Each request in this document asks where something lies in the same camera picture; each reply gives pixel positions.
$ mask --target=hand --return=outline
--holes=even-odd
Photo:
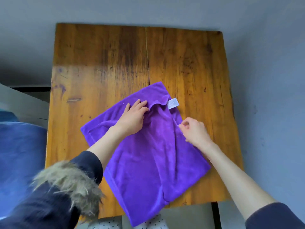
[[[204,123],[199,122],[198,120],[187,117],[179,125],[179,128],[186,138],[185,141],[190,142],[202,152],[206,152],[208,148],[216,145],[211,140]]]
[[[135,134],[143,127],[144,113],[149,109],[144,107],[147,104],[147,100],[141,102],[138,99],[134,105],[130,108],[130,104],[126,105],[126,108],[116,123],[116,127],[119,127],[124,137]]]

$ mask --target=person's right hand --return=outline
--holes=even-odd
[[[179,125],[180,130],[186,138],[186,141],[196,146],[202,152],[206,152],[208,148],[214,146],[215,143],[211,140],[204,123],[193,118],[187,117]]]

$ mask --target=wood grain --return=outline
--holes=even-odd
[[[155,27],[146,33],[150,84],[162,81],[177,98],[182,118],[204,122],[213,141],[242,168],[222,33]],[[229,197],[212,168],[170,207]]]
[[[147,85],[145,28],[58,24],[46,167],[88,149],[80,127]],[[100,216],[124,214],[105,180],[100,187]]]
[[[203,121],[212,139],[242,168],[220,32],[58,24],[55,34],[46,167],[88,148],[80,127],[121,99],[162,81],[182,118]],[[105,180],[100,217],[122,215]],[[168,207],[222,201],[215,169]]]

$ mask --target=fur trim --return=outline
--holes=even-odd
[[[70,209],[77,207],[86,220],[98,219],[99,204],[103,193],[98,185],[75,164],[68,161],[57,162],[42,170],[33,179],[35,189],[44,182],[60,189],[55,194],[68,194],[72,201]]]

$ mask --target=wooden table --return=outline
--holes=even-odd
[[[88,148],[80,127],[121,99],[162,81],[182,118],[203,121],[242,168],[223,35],[155,27],[58,24],[46,166]],[[101,217],[124,214],[105,180]],[[214,168],[168,207],[228,199]]]

